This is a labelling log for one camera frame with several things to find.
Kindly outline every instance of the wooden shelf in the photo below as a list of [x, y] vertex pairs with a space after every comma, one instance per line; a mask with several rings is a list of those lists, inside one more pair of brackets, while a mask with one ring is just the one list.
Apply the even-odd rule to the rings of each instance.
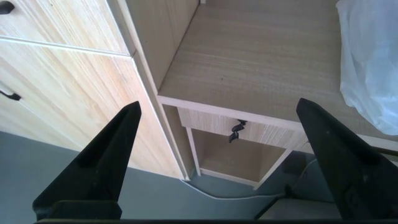
[[312, 100], [357, 134], [398, 141], [346, 106], [340, 93], [336, 1], [218, 1], [201, 4], [159, 90], [184, 102], [299, 121]]
[[242, 139], [228, 143], [226, 136], [195, 129], [192, 136], [201, 173], [254, 187], [285, 152], [280, 147]]

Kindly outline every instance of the light wood panel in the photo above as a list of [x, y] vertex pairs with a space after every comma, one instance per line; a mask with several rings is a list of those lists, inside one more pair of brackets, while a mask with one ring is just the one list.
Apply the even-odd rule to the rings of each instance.
[[152, 106], [154, 107], [160, 125], [162, 126], [170, 144], [171, 150], [177, 160], [177, 164], [183, 172], [185, 180], [189, 180], [195, 165], [189, 146], [189, 140], [184, 127], [181, 126], [177, 109], [171, 106], [164, 107], [159, 103], [153, 89], [151, 88], [149, 79], [146, 76], [140, 55], [135, 54], [133, 56], [133, 60], [150, 102], [152, 102]]
[[128, 54], [106, 0], [10, 0], [0, 36]]
[[183, 178], [131, 57], [0, 41], [0, 80], [80, 149], [138, 100], [142, 117], [129, 165]]
[[[248, 120], [245, 117], [230, 118], [184, 108], [178, 108], [178, 113], [182, 126], [224, 136], [232, 134], [232, 127], [239, 124], [237, 119]], [[295, 131], [252, 121], [248, 121], [244, 130], [239, 132], [239, 138], [294, 150], [300, 149], [308, 141], [303, 131]]]
[[228, 143], [228, 138], [219, 134], [192, 129], [201, 172], [253, 186], [262, 179], [274, 162], [285, 152], [284, 149], [239, 139]]
[[195, 163], [193, 161], [192, 151], [190, 150], [191, 145], [188, 140], [188, 134], [185, 128], [181, 125], [180, 117], [178, 116], [178, 111], [173, 106], [164, 105], [164, 111], [166, 115], [167, 122], [170, 126], [170, 132], [172, 134], [172, 141], [176, 145], [177, 153], [180, 156], [183, 169], [186, 170], [188, 177], [192, 176], [195, 169]]
[[73, 141], [60, 134], [21, 103], [3, 95], [0, 95], [0, 131], [67, 149], [79, 149]]
[[297, 124], [302, 97], [358, 134], [398, 141], [345, 105], [334, 3], [227, 2], [220, 4], [231, 6], [198, 7], [159, 90], [163, 103], [193, 102], [206, 112], [215, 106]]
[[198, 6], [198, 0], [119, 0], [119, 2], [129, 9], [136, 30], [133, 39], [156, 91], [169, 69]]

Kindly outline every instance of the white plastic bag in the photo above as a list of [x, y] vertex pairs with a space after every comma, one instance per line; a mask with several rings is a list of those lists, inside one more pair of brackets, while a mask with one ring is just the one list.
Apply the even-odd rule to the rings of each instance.
[[348, 106], [398, 135], [398, 1], [340, 0], [341, 86]]

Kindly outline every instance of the cable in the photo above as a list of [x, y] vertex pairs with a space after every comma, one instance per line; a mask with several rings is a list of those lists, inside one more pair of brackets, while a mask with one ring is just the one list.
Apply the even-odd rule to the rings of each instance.
[[[307, 166], [305, 166], [303, 172], [301, 173], [300, 177], [298, 178], [298, 180], [296, 181], [296, 183], [294, 183], [292, 190], [294, 188], [296, 188], [297, 184], [300, 182], [300, 180], [303, 178], [305, 171], [307, 171], [308, 167], [313, 164], [317, 159], [314, 159], [313, 161], [309, 162], [307, 164]], [[184, 181], [184, 180], [180, 180], [181, 182], [183, 182], [185, 185], [189, 186], [190, 188], [192, 188], [193, 190], [196, 190], [197, 192], [206, 195], [209, 198], [215, 199], [215, 200], [245, 200], [245, 199], [252, 199], [252, 198], [258, 198], [258, 197], [264, 197], [264, 198], [269, 198], [269, 197], [283, 197], [285, 195], [285, 193], [280, 193], [280, 194], [273, 194], [273, 195], [253, 195], [253, 196], [248, 196], [248, 197], [215, 197], [212, 196], [200, 189], [198, 189], [197, 187], [193, 186], [192, 184], [189, 184], [188, 182]]]
[[293, 187], [292, 187], [292, 191], [297, 187], [297, 185], [299, 184], [300, 180], [304, 177], [305, 171], [307, 171], [307, 169], [310, 167], [311, 164], [313, 164], [314, 162], [316, 162], [317, 159], [314, 159], [313, 161], [309, 162], [303, 172], [301, 172], [300, 177], [298, 178], [298, 180], [296, 181], [296, 183], [294, 183]]

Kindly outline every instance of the cabinet handle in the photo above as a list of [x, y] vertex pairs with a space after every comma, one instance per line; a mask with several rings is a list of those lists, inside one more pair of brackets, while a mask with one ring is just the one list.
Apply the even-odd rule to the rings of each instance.
[[231, 143], [232, 141], [234, 141], [235, 139], [239, 139], [239, 133], [238, 131], [242, 131], [244, 129], [244, 126], [246, 125], [247, 121], [238, 119], [238, 121], [240, 122], [240, 124], [233, 126], [232, 128], [232, 134], [229, 136], [228, 138], [228, 142]]
[[9, 1], [0, 2], [0, 15], [10, 14], [10, 12], [15, 9], [15, 6]]
[[21, 99], [21, 96], [19, 96], [17, 93], [13, 93], [11, 95], [8, 95], [8, 94], [6, 94], [5, 92], [3, 92], [1, 90], [0, 90], [0, 93], [3, 94], [4, 96], [6, 96], [9, 99], [12, 99], [12, 100], [19, 101]]

